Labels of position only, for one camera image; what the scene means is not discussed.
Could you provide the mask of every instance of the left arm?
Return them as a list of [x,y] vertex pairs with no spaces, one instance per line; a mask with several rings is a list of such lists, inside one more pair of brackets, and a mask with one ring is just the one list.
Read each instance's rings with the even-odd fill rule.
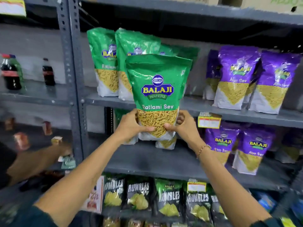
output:
[[59,227],[68,226],[106,167],[116,149],[139,132],[153,131],[153,127],[139,126],[137,109],[124,115],[121,122],[102,145],[69,175],[53,185],[34,205],[48,213]]

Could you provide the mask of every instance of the dark liquid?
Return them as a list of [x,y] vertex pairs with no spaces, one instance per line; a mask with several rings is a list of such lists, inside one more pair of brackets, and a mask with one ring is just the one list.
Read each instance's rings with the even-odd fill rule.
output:
[[46,85],[54,86],[56,83],[55,83],[55,79],[54,79],[53,68],[50,66],[42,66],[42,71],[52,73],[49,75],[44,75],[44,82]]
[[[9,64],[2,64],[1,66],[2,71],[15,71],[17,72],[17,68],[15,65],[9,65]],[[20,90],[21,84],[20,84],[20,78],[17,76],[3,76],[5,81],[5,86],[9,90]]]

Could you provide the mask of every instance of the forearm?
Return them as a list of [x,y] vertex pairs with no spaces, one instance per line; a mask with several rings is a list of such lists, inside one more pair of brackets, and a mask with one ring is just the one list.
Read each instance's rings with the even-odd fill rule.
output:
[[[189,145],[197,154],[206,144],[200,139]],[[208,147],[203,148],[199,160],[216,192],[220,205],[233,226],[249,227],[256,221],[271,217],[218,161],[212,150]]]
[[47,169],[58,160],[59,156],[60,150],[55,146],[20,153],[7,170],[7,174],[12,178],[10,186]]
[[49,213],[59,227],[68,226],[121,143],[115,134],[109,137],[76,169],[52,186],[35,206]]

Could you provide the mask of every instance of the bracelet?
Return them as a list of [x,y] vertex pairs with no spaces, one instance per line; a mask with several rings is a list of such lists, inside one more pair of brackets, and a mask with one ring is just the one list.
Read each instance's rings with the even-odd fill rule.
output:
[[205,146],[201,147],[201,149],[199,150],[199,153],[197,154],[197,159],[199,158],[199,155],[202,152],[202,150],[207,146],[211,149],[210,145],[205,145]]

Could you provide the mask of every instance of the price tag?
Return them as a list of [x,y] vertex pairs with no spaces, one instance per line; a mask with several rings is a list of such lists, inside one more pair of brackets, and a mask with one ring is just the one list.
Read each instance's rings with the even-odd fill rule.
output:
[[200,112],[198,116],[198,127],[219,129],[221,115],[209,112]]
[[26,17],[24,0],[0,0],[0,14]]
[[206,192],[206,183],[187,183],[187,191]]

